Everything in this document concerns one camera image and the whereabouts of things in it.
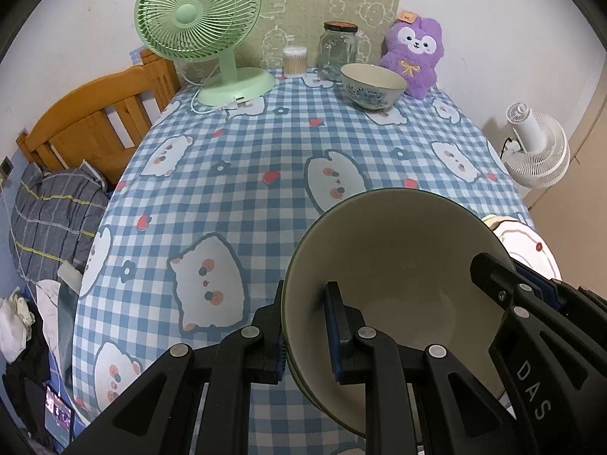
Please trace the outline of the small red-rimmed white plate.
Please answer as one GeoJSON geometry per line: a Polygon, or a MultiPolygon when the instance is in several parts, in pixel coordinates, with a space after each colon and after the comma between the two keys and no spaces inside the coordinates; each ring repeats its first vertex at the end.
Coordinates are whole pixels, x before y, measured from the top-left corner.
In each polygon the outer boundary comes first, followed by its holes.
{"type": "Polygon", "coordinates": [[[548,279],[562,279],[552,251],[530,226],[511,217],[496,215],[483,217],[483,221],[502,242],[511,258],[548,279]]]}

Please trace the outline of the blue-flower bowl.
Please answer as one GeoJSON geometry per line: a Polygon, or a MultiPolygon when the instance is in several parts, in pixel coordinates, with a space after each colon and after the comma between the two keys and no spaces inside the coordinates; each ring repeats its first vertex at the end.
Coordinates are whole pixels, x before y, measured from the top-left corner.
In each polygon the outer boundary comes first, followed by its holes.
{"type": "Polygon", "coordinates": [[[489,347],[503,311],[471,280],[470,265],[480,253],[514,267],[476,215],[421,190],[371,190],[323,214],[298,244],[283,288],[289,365],[303,394],[364,435],[364,388],[339,385],[330,363],[322,292],[334,281],[367,326],[412,348],[445,346],[500,397],[504,387],[489,347]]]}
{"type": "Polygon", "coordinates": [[[342,66],[341,82],[346,96],[355,105],[368,111],[391,108],[409,86],[398,73],[363,63],[342,66]]]}

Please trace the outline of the beige door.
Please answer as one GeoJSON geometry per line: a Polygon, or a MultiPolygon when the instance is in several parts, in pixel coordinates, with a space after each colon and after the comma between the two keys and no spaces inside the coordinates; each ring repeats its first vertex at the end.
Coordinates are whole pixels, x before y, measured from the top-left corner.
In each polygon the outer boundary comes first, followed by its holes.
{"type": "Polygon", "coordinates": [[[525,198],[564,281],[606,296],[606,108],[573,151],[564,178],[525,198]]]}

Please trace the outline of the smartphone with lit screen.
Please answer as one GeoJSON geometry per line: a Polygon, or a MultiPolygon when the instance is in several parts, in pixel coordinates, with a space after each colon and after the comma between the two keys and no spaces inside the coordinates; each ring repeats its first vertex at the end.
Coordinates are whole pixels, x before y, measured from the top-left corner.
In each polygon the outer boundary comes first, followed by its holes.
{"type": "Polygon", "coordinates": [[[63,447],[72,438],[73,411],[52,387],[45,387],[44,427],[63,447]]]}

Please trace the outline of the white standing fan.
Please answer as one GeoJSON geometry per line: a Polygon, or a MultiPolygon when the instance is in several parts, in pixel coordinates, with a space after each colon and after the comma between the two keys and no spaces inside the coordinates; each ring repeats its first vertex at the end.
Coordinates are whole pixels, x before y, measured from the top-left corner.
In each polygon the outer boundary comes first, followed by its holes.
{"type": "Polygon", "coordinates": [[[531,190],[558,183],[570,163],[569,142],[560,122],[523,102],[508,107],[506,120],[514,140],[506,143],[501,158],[510,177],[531,190]]]}

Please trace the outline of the white crumpled clothing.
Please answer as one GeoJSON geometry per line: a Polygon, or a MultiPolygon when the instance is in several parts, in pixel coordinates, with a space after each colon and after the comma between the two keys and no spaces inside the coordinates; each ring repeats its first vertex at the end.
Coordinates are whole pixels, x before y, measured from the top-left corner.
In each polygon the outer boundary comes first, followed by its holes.
{"type": "Polygon", "coordinates": [[[15,288],[0,307],[0,348],[6,362],[14,362],[26,349],[32,337],[35,316],[27,299],[15,288]]]}

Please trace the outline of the blue checkered tablecloth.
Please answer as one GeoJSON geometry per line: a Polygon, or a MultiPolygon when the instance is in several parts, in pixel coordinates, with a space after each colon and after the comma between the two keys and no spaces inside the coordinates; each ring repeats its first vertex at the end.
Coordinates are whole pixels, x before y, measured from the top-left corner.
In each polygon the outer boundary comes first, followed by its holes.
{"type": "Polygon", "coordinates": [[[196,95],[176,94],[149,130],[94,238],[67,383],[80,427],[172,345],[247,325],[305,230],[353,194],[421,189],[530,221],[490,141],[439,89],[381,113],[315,73],[219,111],[196,95]]]}

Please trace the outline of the grey plaid pillow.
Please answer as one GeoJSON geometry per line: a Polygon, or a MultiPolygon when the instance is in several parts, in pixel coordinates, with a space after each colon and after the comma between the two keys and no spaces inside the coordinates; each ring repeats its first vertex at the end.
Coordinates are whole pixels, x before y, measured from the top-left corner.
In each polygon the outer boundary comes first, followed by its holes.
{"type": "Polygon", "coordinates": [[[108,201],[107,180],[88,161],[62,171],[28,165],[17,186],[9,236],[24,281],[55,279],[65,262],[82,272],[108,201]]]}

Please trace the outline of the purple plush bunny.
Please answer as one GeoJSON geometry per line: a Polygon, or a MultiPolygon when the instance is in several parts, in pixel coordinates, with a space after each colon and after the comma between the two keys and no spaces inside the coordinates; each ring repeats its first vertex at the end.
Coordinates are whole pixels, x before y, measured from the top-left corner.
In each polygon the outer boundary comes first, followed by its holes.
{"type": "Polygon", "coordinates": [[[405,92],[423,100],[437,82],[435,68],[445,54],[442,29],[431,17],[398,17],[384,39],[379,65],[400,75],[405,92]]]}

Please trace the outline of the glass jar with lid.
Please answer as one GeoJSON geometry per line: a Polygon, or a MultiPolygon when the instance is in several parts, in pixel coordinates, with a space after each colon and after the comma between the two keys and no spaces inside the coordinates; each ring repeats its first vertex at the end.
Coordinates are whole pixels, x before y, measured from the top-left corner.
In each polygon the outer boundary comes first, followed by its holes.
{"type": "Polygon", "coordinates": [[[356,62],[358,27],[332,20],[323,25],[319,40],[318,76],[323,80],[341,81],[341,67],[356,62]]]}

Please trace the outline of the toothpick container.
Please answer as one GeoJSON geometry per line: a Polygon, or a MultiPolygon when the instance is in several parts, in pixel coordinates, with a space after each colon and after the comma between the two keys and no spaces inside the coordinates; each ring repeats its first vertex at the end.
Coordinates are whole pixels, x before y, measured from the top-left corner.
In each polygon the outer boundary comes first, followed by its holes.
{"type": "Polygon", "coordinates": [[[283,75],[287,78],[301,77],[308,68],[308,48],[303,45],[289,45],[283,48],[283,75]]]}

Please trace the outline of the green desk fan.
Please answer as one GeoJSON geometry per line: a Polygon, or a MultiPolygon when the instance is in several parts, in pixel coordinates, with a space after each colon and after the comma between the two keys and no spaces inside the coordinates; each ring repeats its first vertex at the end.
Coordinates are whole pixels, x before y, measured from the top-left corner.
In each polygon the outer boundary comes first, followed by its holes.
{"type": "Polygon", "coordinates": [[[134,20],[142,42],[162,58],[216,61],[197,100],[224,107],[255,100],[276,84],[266,70],[238,67],[234,54],[257,23],[260,7],[261,0],[136,0],[134,20]]]}

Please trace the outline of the green patterned wall mat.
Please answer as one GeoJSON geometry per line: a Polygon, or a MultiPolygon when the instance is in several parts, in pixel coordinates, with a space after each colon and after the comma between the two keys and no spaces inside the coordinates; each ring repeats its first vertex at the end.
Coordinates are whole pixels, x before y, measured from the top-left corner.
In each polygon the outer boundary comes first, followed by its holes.
{"type": "Polygon", "coordinates": [[[358,27],[356,61],[375,64],[399,4],[400,0],[261,0],[256,25],[234,51],[236,63],[279,70],[283,48],[300,45],[308,51],[307,66],[315,68],[324,24],[346,22],[358,27]]]}

